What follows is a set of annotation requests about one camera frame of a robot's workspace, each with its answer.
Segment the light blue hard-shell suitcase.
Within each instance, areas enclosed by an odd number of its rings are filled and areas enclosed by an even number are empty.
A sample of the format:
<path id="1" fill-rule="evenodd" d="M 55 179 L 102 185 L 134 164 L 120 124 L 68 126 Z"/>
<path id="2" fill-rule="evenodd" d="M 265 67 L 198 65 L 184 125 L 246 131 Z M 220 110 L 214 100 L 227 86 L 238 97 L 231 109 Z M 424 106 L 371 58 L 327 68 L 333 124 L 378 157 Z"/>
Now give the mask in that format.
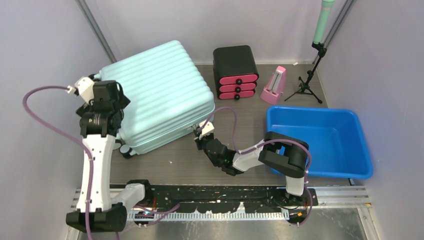
<path id="1" fill-rule="evenodd" d="M 178 40 L 107 65 L 94 78 L 120 83 L 130 100 L 116 137 L 127 159 L 190 134 L 215 110 L 213 92 Z"/>

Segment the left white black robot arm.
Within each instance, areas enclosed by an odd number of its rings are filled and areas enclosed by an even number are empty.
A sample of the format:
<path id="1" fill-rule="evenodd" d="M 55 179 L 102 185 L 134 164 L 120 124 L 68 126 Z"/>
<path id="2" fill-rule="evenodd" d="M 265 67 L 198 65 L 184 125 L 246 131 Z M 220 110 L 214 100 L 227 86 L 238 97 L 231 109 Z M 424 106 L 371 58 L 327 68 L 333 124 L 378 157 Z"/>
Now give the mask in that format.
<path id="1" fill-rule="evenodd" d="M 69 93 L 85 103 L 76 111 L 84 150 L 82 183 L 76 209 L 65 222 L 84 233 L 122 232 L 128 212 L 137 203 L 153 202 L 148 180 L 133 180 L 115 197 L 110 195 L 111 159 L 117 135 L 130 100 L 115 80 L 80 78 Z"/>

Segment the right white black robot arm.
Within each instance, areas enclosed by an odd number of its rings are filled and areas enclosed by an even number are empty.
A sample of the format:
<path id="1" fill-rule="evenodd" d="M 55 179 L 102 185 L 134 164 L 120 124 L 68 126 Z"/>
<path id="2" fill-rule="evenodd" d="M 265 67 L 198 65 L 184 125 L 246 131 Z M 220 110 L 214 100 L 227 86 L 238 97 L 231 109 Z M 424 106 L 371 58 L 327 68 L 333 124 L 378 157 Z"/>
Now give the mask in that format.
<path id="1" fill-rule="evenodd" d="M 305 175 L 311 154 L 309 145 L 296 138 L 268 131 L 257 144 L 236 151 L 214 137 L 212 130 L 196 127 L 193 130 L 197 149 L 203 151 L 213 166 L 230 176 L 266 165 L 285 176 L 285 198 L 299 205 L 306 197 Z"/>

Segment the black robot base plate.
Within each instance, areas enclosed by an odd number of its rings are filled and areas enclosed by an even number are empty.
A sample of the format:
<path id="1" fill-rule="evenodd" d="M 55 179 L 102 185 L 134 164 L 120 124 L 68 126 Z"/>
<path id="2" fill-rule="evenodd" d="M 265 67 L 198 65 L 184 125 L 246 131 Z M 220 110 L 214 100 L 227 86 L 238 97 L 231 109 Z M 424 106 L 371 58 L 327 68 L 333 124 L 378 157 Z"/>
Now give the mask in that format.
<path id="1" fill-rule="evenodd" d="M 151 185 L 142 207 L 170 210 L 179 204 L 177 213 L 234 213 L 245 209 L 249 214 L 276 213 L 282 207 L 300 209 L 318 206 L 316 191 L 309 188 L 302 196 L 289 197 L 282 186 L 260 185 Z"/>

